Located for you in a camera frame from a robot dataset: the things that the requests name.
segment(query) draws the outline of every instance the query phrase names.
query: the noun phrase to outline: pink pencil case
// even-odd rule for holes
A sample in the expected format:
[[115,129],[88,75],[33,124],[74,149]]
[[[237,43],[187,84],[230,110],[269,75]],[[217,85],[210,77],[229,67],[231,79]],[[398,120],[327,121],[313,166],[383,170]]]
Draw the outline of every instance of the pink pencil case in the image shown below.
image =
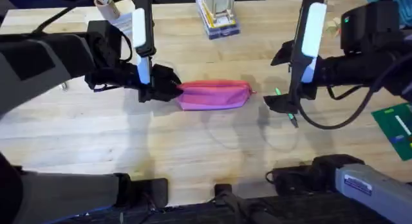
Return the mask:
[[179,85],[177,98],[184,111],[205,111],[241,107],[253,93],[244,80],[197,80]]

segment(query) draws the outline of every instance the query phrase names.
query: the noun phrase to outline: green circuit board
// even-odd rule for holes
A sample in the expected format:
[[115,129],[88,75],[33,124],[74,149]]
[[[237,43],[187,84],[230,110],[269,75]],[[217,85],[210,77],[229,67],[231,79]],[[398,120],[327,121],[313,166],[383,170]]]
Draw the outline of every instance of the green circuit board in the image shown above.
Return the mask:
[[405,161],[412,159],[412,106],[409,103],[372,112],[393,148]]

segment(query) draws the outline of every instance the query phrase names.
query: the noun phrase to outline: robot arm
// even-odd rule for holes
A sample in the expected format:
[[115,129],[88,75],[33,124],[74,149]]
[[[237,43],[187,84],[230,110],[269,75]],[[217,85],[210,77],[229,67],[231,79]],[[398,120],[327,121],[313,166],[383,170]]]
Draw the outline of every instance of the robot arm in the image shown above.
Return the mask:
[[412,186],[346,154],[314,158],[311,165],[270,171],[279,196],[339,192],[396,224],[412,222]]
[[[355,120],[382,87],[412,101],[412,72],[407,67],[412,62],[412,44],[399,30],[398,4],[381,1],[343,14],[341,48],[345,55],[322,59],[317,54],[326,14],[323,1],[303,0],[295,39],[284,43],[272,61],[273,66],[288,62],[292,74],[289,94],[265,97],[269,108],[279,113],[300,112],[315,127],[337,129]],[[332,88],[342,85],[355,87],[336,97]],[[311,120],[300,103],[302,98],[314,100],[319,86],[326,86],[335,100],[360,87],[370,90],[350,118],[334,126],[323,126]]]
[[[139,90],[139,102],[151,99],[168,102],[179,96],[181,84],[173,69],[155,64],[151,56],[156,49],[153,41],[153,20],[150,0],[134,0],[136,8],[145,11],[146,42],[135,48],[148,64],[136,66],[131,59],[120,59],[124,37],[132,52],[131,41],[107,21],[91,21],[84,33],[46,34],[42,29],[54,19],[41,24],[33,33],[0,35],[0,114],[67,80],[84,76],[94,92],[115,88]],[[60,17],[72,8],[64,10]],[[141,71],[148,73],[149,82],[140,81]]]

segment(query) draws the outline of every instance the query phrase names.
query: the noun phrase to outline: wooden table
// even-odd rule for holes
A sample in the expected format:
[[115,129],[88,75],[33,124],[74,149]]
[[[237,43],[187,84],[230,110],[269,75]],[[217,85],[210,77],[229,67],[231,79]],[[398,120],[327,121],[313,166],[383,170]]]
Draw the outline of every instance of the wooden table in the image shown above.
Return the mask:
[[[129,2],[118,3],[122,12],[131,9]],[[328,0],[326,20],[364,3]],[[384,89],[358,119],[336,131],[316,129],[300,116],[295,129],[286,115],[264,104],[262,96],[273,95],[275,87],[288,89],[287,66],[269,64],[281,44],[294,37],[300,6],[301,0],[238,2],[241,34],[210,41],[194,4],[153,5],[154,60],[172,66],[183,81],[249,81],[258,93],[242,108],[183,112],[175,102],[140,104],[137,91],[129,89],[93,93],[83,79],[75,79],[69,91],[51,89],[5,115],[0,151],[12,163],[41,172],[166,177],[171,205],[207,201],[213,185],[222,182],[232,183],[244,197],[267,195],[273,188],[264,182],[265,172],[324,154],[351,154],[412,181],[412,162],[401,161],[370,115],[402,102]],[[59,10],[10,10],[0,32],[29,32]],[[81,32],[90,19],[101,19],[97,9],[78,8],[46,31]],[[339,38],[324,33],[321,55],[341,54]],[[320,89],[317,99],[303,106],[316,121],[336,124],[355,111],[365,94],[362,90],[334,102]]]

